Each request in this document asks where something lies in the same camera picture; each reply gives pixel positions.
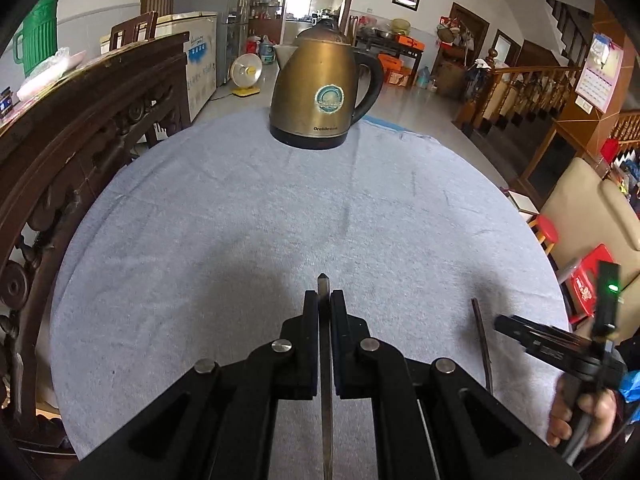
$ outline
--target gold kettle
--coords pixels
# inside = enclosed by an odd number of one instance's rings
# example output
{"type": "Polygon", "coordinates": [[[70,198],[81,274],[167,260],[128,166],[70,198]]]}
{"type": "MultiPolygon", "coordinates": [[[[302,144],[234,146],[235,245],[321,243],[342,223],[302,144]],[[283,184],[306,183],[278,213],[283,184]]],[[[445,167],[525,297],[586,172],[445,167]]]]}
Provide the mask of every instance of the gold kettle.
{"type": "Polygon", "coordinates": [[[380,94],[380,60],[355,50],[329,19],[300,32],[293,46],[277,45],[275,53],[280,73],[271,99],[271,135],[308,150],[340,146],[380,94]],[[360,65],[368,67],[370,82],[356,106],[360,65]]]}

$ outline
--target round sticker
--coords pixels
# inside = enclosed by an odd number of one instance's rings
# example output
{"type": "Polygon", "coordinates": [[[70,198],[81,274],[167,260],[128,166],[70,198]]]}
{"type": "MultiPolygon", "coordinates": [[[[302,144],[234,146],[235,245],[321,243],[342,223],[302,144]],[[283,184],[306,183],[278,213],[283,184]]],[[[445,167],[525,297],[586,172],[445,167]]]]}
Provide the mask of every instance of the round sticker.
{"type": "Polygon", "coordinates": [[[344,92],[336,85],[325,85],[316,92],[316,106],[325,114],[333,114],[342,108],[344,92]]]}

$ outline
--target kettle base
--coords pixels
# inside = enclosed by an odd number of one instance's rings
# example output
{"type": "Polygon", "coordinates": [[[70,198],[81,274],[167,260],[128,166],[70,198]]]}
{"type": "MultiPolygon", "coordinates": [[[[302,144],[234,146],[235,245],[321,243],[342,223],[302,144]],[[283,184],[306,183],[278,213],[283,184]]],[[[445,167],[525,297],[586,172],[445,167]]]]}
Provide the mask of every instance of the kettle base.
{"type": "Polygon", "coordinates": [[[337,148],[346,140],[348,133],[344,132],[335,137],[304,137],[290,134],[276,126],[270,126],[269,130],[271,135],[283,144],[294,148],[302,148],[303,150],[330,150],[331,148],[337,148]]]}

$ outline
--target round table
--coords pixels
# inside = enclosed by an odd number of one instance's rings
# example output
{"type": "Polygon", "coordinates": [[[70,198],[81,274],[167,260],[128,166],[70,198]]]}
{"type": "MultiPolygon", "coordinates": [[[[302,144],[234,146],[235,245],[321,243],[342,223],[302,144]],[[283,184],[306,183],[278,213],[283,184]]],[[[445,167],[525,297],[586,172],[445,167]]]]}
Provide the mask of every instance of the round table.
{"type": "MultiPolygon", "coordinates": [[[[327,273],[372,336],[449,356],[540,436],[558,372],[492,330],[497,314],[566,328],[536,237],[493,184],[431,137],[361,121],[339,148],[297,150],[266,110],[200,124],[122,170],[78,228],[50,327],[63,421],[83,457],[194,362],[277,338],[327,273]]],[[[334,471],[376,476],[370,402],[334,400],[334,471]]],[[[320,478],[319,396],[280,403],[272,478],[320,478]]]]}

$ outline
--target white plastic bag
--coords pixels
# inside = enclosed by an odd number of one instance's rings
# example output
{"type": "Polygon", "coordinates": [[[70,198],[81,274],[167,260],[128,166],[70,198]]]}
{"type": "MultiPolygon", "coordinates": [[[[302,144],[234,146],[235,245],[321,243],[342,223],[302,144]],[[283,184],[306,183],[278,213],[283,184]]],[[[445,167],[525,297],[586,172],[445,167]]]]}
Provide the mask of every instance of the white plastic bag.
{"type": "Polygon", "coordinates": [[[20,101],[28,101],[35,95],[39,94],[47,86],[55,83],[69,69],[71,56],[69,55],[69,47],[64,46],[43,62],[38,64],[36,68],[24,80],[20,89],[16,92],[20,101]]]}

